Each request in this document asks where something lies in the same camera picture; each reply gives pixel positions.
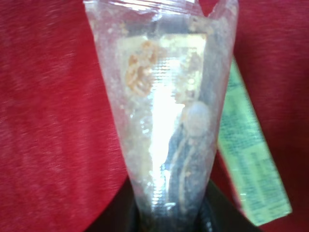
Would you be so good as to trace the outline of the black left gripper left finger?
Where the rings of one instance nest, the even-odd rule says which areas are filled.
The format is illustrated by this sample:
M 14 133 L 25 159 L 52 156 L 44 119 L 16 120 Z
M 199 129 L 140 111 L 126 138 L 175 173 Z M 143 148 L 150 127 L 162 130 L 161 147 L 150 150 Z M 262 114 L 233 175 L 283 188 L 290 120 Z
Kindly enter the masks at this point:
M 126 179 L 117 194 L 86 232 L 143 232 L 140 212 L 133 186 L 136 181 Z

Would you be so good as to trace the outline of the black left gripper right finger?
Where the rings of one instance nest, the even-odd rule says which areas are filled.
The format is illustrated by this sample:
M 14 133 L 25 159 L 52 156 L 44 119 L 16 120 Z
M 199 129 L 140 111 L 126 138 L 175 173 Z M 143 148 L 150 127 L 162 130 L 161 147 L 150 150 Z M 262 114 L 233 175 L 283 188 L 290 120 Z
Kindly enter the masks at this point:
M 198 232 L 260 232 L 210 180 L 197 215 Z

